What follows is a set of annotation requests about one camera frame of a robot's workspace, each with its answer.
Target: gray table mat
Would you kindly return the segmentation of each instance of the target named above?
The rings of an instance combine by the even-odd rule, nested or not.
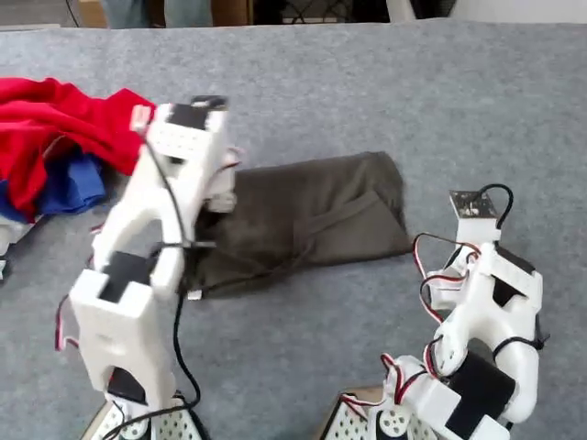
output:
[[[454,237],[449,189],[511,185],[503,243],[542,272],[553,334],[537,409],[513,438],[584,437],[587,27],[59,29],[2,34],[0,44],[4,76],[54,76],[100,96],[129,87],[161,103],[227,94],[246,167],[385,150],[404,175],[412,232]],[[97,217],[53,218],[10,252],[0,290],[4,438],[77,438],[102,401],[77,355],[52,351],[54,308]],[[447,252],[429,245],[423,256],[433,267]],[[417,286],[411,258],[391,258],[188,304],[181,338],[212,436],[307,438],[338,390],[382,379],[380,352],[420,353],[435,327]],[[169,305],[161,325],[169,333]]]

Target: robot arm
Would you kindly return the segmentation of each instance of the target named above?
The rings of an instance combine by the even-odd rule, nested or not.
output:
[[[70,293],[90,381],[127,419],[174,406],[177,390],[159,334],[158,300],[175,298],[184,249],[194,246],[203,206],[233,209],[236,158],[226,119],[226,100],[214,96],[160,105],[151,122],[149,109],[135,109],[132,126],[148,144],[94,240],[94,268],[82,272]],[[151,220],[161,220],[164,241],[156,262],[122,250]],[[133,430],[146,431],[145,422]]]
[[[369,411],[370,439],[421,438],[415,431],[425,430],[422,438],[430,440],[508,440],[509,430],[498,419],[517,424],[534,410],[542,277],[496,243],[501,227],[491,201],[483,197],[471,205],[472,194],[451,194],[459,232],[446,267],[421,269],[423,287],[430,288],[430,302],[423,303],[439,322],[434,341],[424,362],[390,358],[382,402]],[[468,201],[466,212],[459,209],[462,200]],[[415,261],[422,268],[417,239]],[[436,312],[442,309],[449,311],[446,320]],[[473,338],[492,350],[493,362],[468,350]]]

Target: red shirt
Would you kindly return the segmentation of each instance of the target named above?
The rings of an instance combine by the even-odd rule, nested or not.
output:
[[[135,105],[153,107],[128,89],[100,99],[52,78],[0,79],[0,181],[8,179],[12,205],[32,219],[34,201],[47,179],[44,161],[76,144],[131,174],[140,147],[139,136],[129,128]]]

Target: gray cloth pants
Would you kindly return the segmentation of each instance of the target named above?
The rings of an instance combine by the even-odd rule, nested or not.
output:
[[[212,26],[210,0],[164,0],[167,28]],[[108,26],[113,29],[150,28],[147,0],[102,0]]]

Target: clothing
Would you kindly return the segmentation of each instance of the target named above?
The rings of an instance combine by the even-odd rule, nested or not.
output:
[[[140,146],[140,137],[129,128],[135,105],[152,107],[127,89],[100,99],[51,78],[0,79],[0,181],[8,180],[12,207],[34,221],[36,200],[47,183],[46,162],[78,146],[131,174]]]
[[[100,163],[79,149],[47,162],[47,181],[35,201],[38,215],[79,214],[96,206],[105,197]],[[0,181],[0,215],[15,222],[28,219],[8,199],[8,181]]]
[[[198,217],[195,236],[216,247],[191,256],[191,287],[211,292],[305,266],[402,255],[403,182],[385,153],[239,171],[235,211]]]
[[[113,29],[150,28],[147,0],[102,0],[108,26]],[[210,0],[164,0],[167,28],[212,26]]]

